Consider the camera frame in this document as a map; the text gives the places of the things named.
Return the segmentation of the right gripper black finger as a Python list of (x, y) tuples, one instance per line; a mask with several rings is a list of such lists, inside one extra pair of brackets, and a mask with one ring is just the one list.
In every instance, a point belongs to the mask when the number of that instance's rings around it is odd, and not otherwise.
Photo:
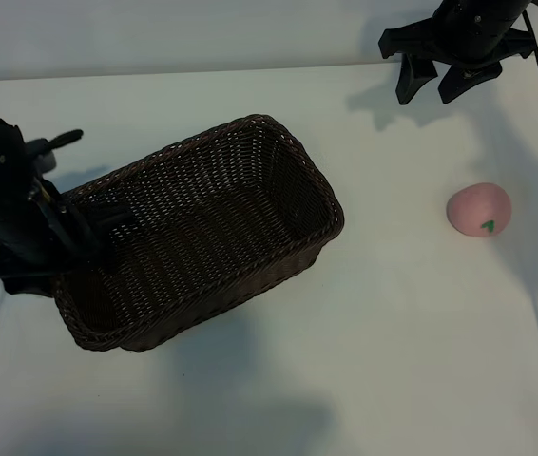
[(403, 54), (395, 94), (400, 105), (407, 105), (418, 90), (437, 77), (433, 60)]
[(500, 63), (478, 69), (451, 66), (438, 86), (442, 103), (449, 104), (470, 89), (498, 78), (502, 71)]

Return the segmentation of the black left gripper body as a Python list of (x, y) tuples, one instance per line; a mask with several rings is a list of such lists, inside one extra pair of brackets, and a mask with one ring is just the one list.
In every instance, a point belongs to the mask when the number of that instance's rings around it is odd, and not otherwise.
[(55, 166), (54, 150), (82, 137), (75, 129), (27, 142), (0, 119), (0, 279), (62, 273), (101, 251), (99, 234), (44, 178)]

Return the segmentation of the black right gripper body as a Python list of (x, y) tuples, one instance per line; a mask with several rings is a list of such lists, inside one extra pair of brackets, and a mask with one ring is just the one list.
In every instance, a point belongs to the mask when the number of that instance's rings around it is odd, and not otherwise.
[(527, 58), (534, 41), (512, 27), (527, 6), (526, 0), (443, 1), (428, 19), (384, 30), (379, 49), (383, 58), (402, 53), (455, 67)]

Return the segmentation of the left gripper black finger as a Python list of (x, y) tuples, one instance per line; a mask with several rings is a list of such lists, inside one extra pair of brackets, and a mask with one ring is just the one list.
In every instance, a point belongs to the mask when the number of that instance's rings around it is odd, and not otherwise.
[(86, 209), (86, 220), (95, 234), (106, 234), (133, 219), (134, 214), (125, 205), (93, 206)]
[(4, 290), (9, 295), (37, 295), (53, 297), (52, 281), (55, 274), (5, 275), (2, 277)]

